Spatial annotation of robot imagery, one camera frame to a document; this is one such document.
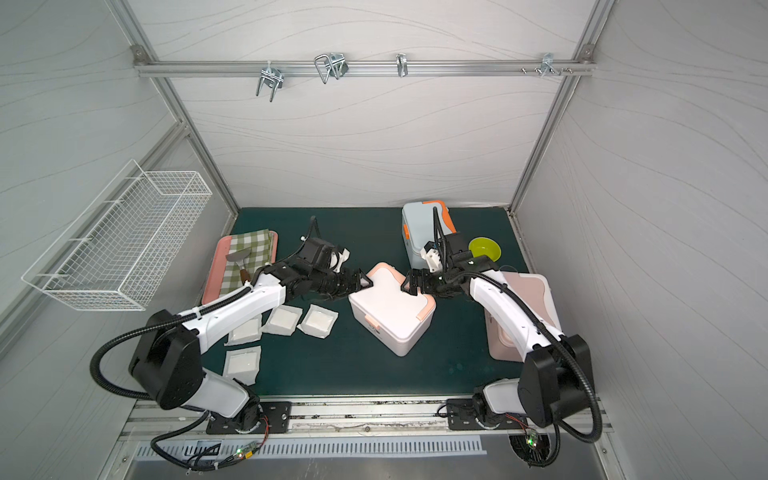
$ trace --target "wooden handle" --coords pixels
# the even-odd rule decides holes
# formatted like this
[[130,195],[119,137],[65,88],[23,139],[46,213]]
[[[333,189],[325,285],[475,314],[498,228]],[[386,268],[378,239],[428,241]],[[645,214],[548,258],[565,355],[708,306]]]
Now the wooden handle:
[[248,270],[245,270],[244,268],[240,269],[240,281],[243,282],[243,285],[245,285],[245,282],[250,282],[250,274],[248,273]]

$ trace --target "red wire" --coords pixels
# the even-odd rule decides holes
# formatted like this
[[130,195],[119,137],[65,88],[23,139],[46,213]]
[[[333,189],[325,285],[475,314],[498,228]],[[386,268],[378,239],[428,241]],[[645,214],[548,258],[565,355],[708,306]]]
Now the red wire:
[[519,423],[519,424],[520,424],[520,426],[523,428],[523,432],[525,432],[525,430],[527,430],[527,429],[528,429],[528,425],[526,425],[526,424],[524,424],[523,422],[521,422],[521,421],[520,421],[520,419],[518,419],[517,417],[514,417],[514,416],[512,416],[512,415],[509,415],[508,413],[505,413],[504,415],[506,415],[506,417],[507,417],[508,419],[512,419],[512,420],[515,420],[517,423]]
[[261,447],[264,447],[264,444],[266,443],[266,437],[270,436],[270,421],[267,417],[264,417],[264,440],[261,441]]

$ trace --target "pink tray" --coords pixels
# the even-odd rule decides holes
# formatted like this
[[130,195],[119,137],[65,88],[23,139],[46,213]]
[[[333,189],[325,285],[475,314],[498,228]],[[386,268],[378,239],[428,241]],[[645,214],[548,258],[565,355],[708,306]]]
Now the pink tray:
[[[275,263],[277,259],[277,232],[270,230],[270,233],[272,234],[272,259],[270,262]],[[221,283],[224,281],[224,272],[227,271],[227,254],[230,252],[231,243],[232,236],[227,235],[219,240],[218,245],[216,245],[216,254],[214,255],[214,261],[210,265],[210,273],[208,273],[208,280],[205,283],[205,291],[203,292],[203,305],[219,298]]]

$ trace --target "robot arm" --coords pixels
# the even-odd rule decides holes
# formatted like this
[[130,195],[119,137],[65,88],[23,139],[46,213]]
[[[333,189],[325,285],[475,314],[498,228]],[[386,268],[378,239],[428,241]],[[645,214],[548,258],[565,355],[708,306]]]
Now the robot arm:
[[[433,214],[435,242],[424,247],[430,268],[409,272],[401,290],[412,295],[419,290],[442,297],[469,295],[493,315],[524,359],[519,382],[495,382],[476,391],[473,403],[478,420],[486,423],[494,415],[520,413],[522,408],[540,427],[554,424],[583,442],[596,442],[602,418],[587,343],[578,335],[566,337],[545,323],[506,284],[491,259],[475,257],[460,233],[445,235],[436,209]],[[585,408],[591,410],[594,423],[588,434],[563,421]]]
[[140,336],[128,371],[146,396],[163,409],[183,406],[216,412],[232,419],[237,431],[250,431],[261,417],[259,397],[240,382],[204,369],[202,353],[256,315],[297,296],[317,292],[341,298],[373,285],[362,271],[343,266],[349,251],[310,237],[313,227],[317,228],[314,217],[300,248],[285,260],[258,271],[253,284],[246,283],[214,302],[175,316],[162,310],[150,317],[143,329],[112,340],[91,360],[94,380],[118,395],[128,392],[137,394],[132,398],[144,398],[143,393],[112,385],[98,368],[110,348]]
[[[482,273],[499,283],[506,283],[502,272],[487,270]],[[509,295],[500,291],[488,283],[488,281],[482,278],[471,279],[469,283],[469,296],[477,303],[483,305],[493,315],[493,318],[499,322],[502,329],[512,339],[523,360],[525,360],[526,354],[532,352],[535,347],[540,348],[551,345],[549,340],[531,324],[531,320],[523,309]],[[534,312],[534,315],[542,323],[545,323],[544,319],[536,312]],[[563,335],[563,332],[552,325],[548,323],[545,325],[555,338],[560,338]]]

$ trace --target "metal hook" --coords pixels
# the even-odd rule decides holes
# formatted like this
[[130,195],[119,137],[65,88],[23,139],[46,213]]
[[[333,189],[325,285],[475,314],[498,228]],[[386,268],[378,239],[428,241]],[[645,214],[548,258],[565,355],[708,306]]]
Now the metal hook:
[[261,86],[266,85],[272,89],[270,93],[270,102],[275,99],[275,92],[278,88],[283,87],[284,76],[283,73],[270,66],[271,62],[267,63],[266,68],[261,70],[261,76],[259,76],[259,84],[256,86],[256,96],[259,96]]
[[408,76],[408,58],[406,58],[406,54],[398,53],[395,59],[397,61],[397,76],[407,77]]
[[333,77],[339,80],[349,70],[349,66],[346,64],[346,59],[343,53],[332,53],[330,55],[321,54],[315,57],[315,68],[317,73],[320,74],[320,80],[324,84],[328,83],[328,79],[333,73]]
[[554,57],[551,53],[547,53],[544,55],[544,58],[541,60],[541,67],[537,68],[536,71],[538,72],[539,76],[543,77],[548,73],[554,73],[554,68],[552,67],[552,60]]

